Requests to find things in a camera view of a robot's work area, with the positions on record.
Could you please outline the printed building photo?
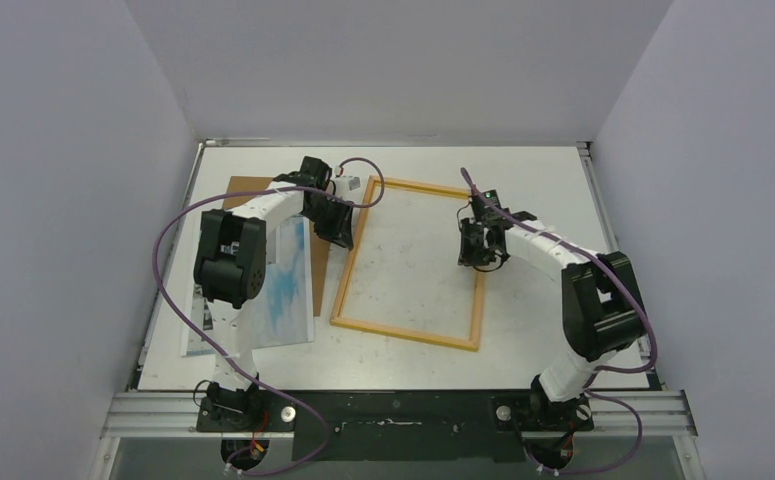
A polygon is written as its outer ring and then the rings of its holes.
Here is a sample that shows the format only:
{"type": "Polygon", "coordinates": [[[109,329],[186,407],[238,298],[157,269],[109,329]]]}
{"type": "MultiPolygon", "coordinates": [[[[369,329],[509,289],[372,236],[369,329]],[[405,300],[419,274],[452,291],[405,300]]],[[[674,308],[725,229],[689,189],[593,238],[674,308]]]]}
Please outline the printed building photo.
{"type": "MultiPolygon", "coordinates": [[[[268,265],[263,288],[247,306],[253,310],[254,349],[281,347],[315,340],[310,222],[302,216],[286,219],[270,233],[267,242],[268,265]]],[[[209,335],[213,320],[202,288],[193,284],[187,290],[190,320],[209,335]]],[[[183,327],[182,357],[212,355],[214,350],[189,327],[183,327]]]]}

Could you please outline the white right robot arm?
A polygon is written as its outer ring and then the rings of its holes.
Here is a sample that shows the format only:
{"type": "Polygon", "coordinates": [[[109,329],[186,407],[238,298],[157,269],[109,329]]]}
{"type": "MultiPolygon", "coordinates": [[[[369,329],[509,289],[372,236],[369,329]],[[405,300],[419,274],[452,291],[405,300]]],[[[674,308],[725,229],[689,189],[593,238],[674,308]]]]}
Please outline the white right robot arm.
{"type": "Polygon", "coordinates": [[[531,421],[556,427],[567,401],[580,397],[618,352],[648,333],[645,310],[628,257],[581,248],[548,229],[536,216],[512,213],[494,190],[474,192],[472,214],[458,221],[458,263],[490,273],[508,260],[522,260],[561,288],[565,348],[532,383],[531,421]]]}

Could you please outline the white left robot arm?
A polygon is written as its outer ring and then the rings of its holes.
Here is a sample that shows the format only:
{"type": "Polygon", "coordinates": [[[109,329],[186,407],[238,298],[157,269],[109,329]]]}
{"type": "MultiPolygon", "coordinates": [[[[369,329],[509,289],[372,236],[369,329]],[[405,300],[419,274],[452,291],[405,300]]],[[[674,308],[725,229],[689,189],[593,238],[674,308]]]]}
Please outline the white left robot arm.
{"type": "Polygon", "coordinates": [[[274,177],[263,192],[248,193],[238,207],[202,212],[193,277],[213,322],[208,344],[214,350],[214,374],[207,395],[236,430],[253,428],[261,417],[246,317],[248,302],[267,279],[271,234],[285,221],[302,217],[319,238],[352,248],[351,194],[360,186],[360,179],[342,168],[306,156],[299,169],[274,177]]]}

